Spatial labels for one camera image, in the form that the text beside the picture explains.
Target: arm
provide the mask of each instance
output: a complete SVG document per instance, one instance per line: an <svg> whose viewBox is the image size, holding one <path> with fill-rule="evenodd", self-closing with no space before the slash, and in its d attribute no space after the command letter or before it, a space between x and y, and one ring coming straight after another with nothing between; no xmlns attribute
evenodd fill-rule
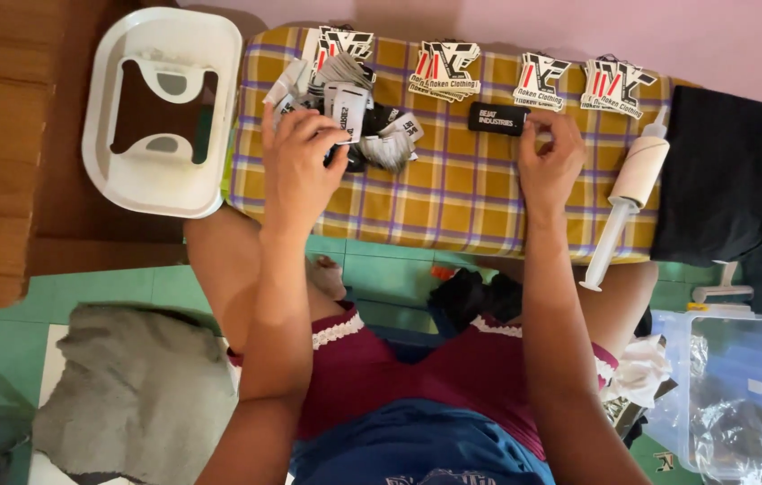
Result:
<svg viewBox="0 0 762 485"><path fill-rule="evenodd" d="M239 405L196 485L282 485L312 377L305 247L348 160L325 152L349 136L315 110L290 113L278 132L264 109L265 222L254 319L246 338Z"/></svg>
<svg viewBox="0 0 762 485"><path fill-rule="evenodd" d="M551 127L553 146L537 154L534 122ZM564 205L585 158L569 116L535 112L521 138L527 206L521 325L528 398L551 472L570 485L647 485L606 419L593 350L569 264ZM586 466L581 459L587 458Z"/></svg>

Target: pink wall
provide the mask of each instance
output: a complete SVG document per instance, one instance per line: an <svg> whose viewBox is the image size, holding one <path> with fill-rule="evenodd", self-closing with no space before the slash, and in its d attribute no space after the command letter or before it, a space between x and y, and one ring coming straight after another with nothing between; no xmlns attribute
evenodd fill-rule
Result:
<svg viewBox="0 0 762 485"><path fill-rule="evenodd" d="M244 35L349 22L405 40L454 37L507 53L603 53L762 101L762 0L181 0L235 10Z"/></svg>

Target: gray cloth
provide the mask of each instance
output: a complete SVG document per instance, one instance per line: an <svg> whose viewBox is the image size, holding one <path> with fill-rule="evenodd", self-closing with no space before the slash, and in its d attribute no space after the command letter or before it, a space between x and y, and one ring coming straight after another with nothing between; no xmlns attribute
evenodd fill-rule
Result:
<svg viewBox="0 0 762 485"><path fill-rule="evenodd" d="M237 404L210 330L157 313L81 305L57 343L66 368L33 445L75 476L191 485Z"/></svg>

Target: ironing board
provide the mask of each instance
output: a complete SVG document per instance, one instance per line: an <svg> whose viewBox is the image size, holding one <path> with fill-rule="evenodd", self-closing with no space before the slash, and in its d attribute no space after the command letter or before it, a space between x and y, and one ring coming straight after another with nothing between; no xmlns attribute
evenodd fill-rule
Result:
<svg viewBox="0 0 762 485"><path fill-rule="evenodd" d="M238 117L231 167L225 168L223 196L228 204L264 221L264 169L261 164L262 100L282 70L299 58L308 29L279 27L252 38L240 69ZM408 92L418 43L375 37L367 65L375 70L375 101L411 111L426 134L417 142L418 160L400 174L370 168L346 173L341 188L314 227L314 234L415 248L438 248L491 256L520 256L526 211L515 153L518 138L476 133L467 128L472 101L512 105L521 58L483 52L468 71L483 82L480 94L449 104ZM644 116L578 107L585 76L574 64L559 80L564 111L573 116L590 153L566 205L569 258L587 262L611 211L608 194L626 149L659 108L670 105L678 79L658 76L639 87ZM540 136L547 141L546 135ZM626 226L614 262L647 260L656 226L658 185L649 202Z"/></svg>

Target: white lace trim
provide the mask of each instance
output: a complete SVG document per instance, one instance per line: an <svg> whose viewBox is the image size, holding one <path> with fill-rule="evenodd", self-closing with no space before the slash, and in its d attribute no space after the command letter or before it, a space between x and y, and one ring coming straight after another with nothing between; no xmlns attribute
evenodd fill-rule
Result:
<svg viewBox="0 0 762 485"><path fill-rule="evenodd" d="M363 320L361 320L359 314L357 314L343 324L333 325L330 328L314 333L312 334L312 350L317 350L322 345L330 344L335 340L339 340L343 336L357 333L364 326Z"/></svg>
<svg viewBox="0 0 762 485"><path fill-rule="evenodd" d="M500 333L506 336L521 338L521 327L512 325L490 327L488 324L486 324L486 321L483 317L474 318L474 321L471 322L471 325L474 325L478 330L484 331L486 333ZM602 377L602 379L605 379L606 382L611 380L612 376L614 375L614 369L612 369L611 365L608 364L608 362L602 361L597 356L594 356L594 361L596 363L596 373Z"/></svg>
<svg viewBox="0 0 762 485"><path fill-rule="evenodd" d="M608 362L603 361L597 356L594 356L594 361L596 362L596 374L605 379L606 384L608 384L608 381L614 376L614 369L612 369Z"/></svg>
<svg viewBox="0 0 762 485"><path fill-rule="evenodd" d="M478 330L484 331L486 333L500 333L506 336L514 336L516 338L521 338L521 327L515 327L512 325L490 327L486 324L486 321L483 317L474 318L474 321L471 322L471 325L474 325Z"/></svg>

